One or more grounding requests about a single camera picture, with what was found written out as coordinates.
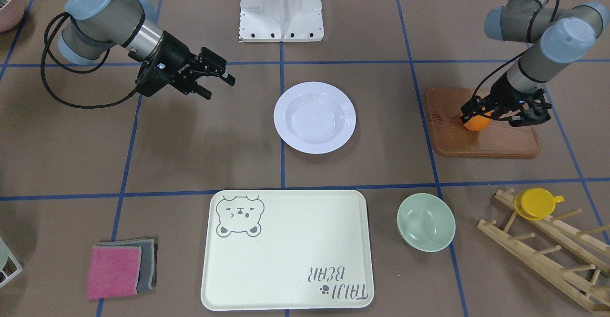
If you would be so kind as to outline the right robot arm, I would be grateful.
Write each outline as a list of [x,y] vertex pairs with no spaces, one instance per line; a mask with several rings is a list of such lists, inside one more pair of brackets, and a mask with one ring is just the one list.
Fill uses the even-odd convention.
[[217,77],[229,85],[227,61],[206,47],[193,54],[189,47],[155,22],[150,0],[67,0],[65,11],[44,32],[42,61],[51,56],[50,43],[59,35],[58,49],[71,63],[89,66],[104,63],[109,50],[119,45],[140,63],[135,89],[150,97],[166,85],[205,99],[212,94],[198,84],[200,77]]

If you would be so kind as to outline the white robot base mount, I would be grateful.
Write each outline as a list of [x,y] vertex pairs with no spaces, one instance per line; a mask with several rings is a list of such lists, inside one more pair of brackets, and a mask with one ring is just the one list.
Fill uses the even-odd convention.
[[241,42],[318,42],[324,36],[322,0],[240,0]]

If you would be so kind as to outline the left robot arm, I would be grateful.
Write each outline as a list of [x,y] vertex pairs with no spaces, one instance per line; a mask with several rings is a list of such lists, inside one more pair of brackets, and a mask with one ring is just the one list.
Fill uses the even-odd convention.
[[490,120],[512,127],[542,124],[551,104],[543,85],[588,52],[609,26],[609,9],[596,1],[571,9],[547,8],[549,0],[508,0],[486,16],[486,36],[528,43],[527,50],[505,63],[508,68],[485,97],[473,93],[460,108],[468,128]]

